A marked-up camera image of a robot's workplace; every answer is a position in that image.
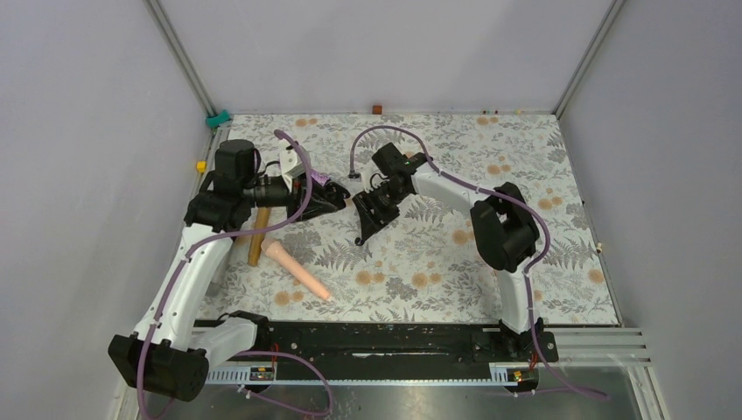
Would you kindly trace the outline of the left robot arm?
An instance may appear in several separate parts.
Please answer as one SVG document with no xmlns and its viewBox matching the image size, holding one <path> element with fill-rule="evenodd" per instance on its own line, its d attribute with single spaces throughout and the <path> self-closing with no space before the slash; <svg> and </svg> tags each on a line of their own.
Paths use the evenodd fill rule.
<svg viewBox="0 0 742 420">
<path fill-rule="evenodd" d="M 202 299 L 253 209 L 282 207 L 288 222 L 306 221 L 345 208 L 350 193 L 313 170 L 297 143 L 282 150 L 280 175 L 266 175 L 261 163 L 248 140 L 220 144 L 213 169 L 187 206 L 178 252 L 149 310 L 132 333 L 111 340 L 108 356 L 139 393 L 190 402 L 213 368 L 240 352 L 252 360 L 269 353 L 272 338 L 263 315 L 236 311 L 214 329 L 193 333 Z"/>
</svg>

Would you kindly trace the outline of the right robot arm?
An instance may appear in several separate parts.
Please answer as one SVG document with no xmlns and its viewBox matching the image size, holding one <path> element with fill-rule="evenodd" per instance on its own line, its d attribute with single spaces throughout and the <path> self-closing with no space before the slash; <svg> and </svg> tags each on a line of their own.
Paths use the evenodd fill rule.
<svg viewBox="0 0 742 420">
<path fill-rule="evenodd" d="M 353 196 L 360 218 L 364 244 L 395 220 L 400 204 L 411 195 L 432 198 L 467 215 L 472 223 L 476 248 L 499 282 L 501 323 L 510 331 L 503 334 L 501 346 L 510 359 L 522 361 L 536 350 L 536 324 L 533 293 L 524 272 L 533 262 L 540 232 L 536 219 L 526 208 L 519 188 L 505 183 L 493 190 L 471 184 L 435 166 L 421 151 L 408 157 L 387 143 L 373 156 L 382 181 Z"/>
</svg>

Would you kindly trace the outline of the black earbud charging case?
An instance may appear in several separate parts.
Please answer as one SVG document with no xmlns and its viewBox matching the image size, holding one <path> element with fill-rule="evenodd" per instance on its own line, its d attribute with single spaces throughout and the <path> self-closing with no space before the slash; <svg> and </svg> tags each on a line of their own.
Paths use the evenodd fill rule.
<svg viewBox="0 0 742 420">
<path fill-rule="evenodd" d="M 337 211 L 347 207 L 347 200 L 351 198 L 351 193 L 343 185 L 328 181 L 324 188 L 327 201 L 332 203 Z"/>
</svg>

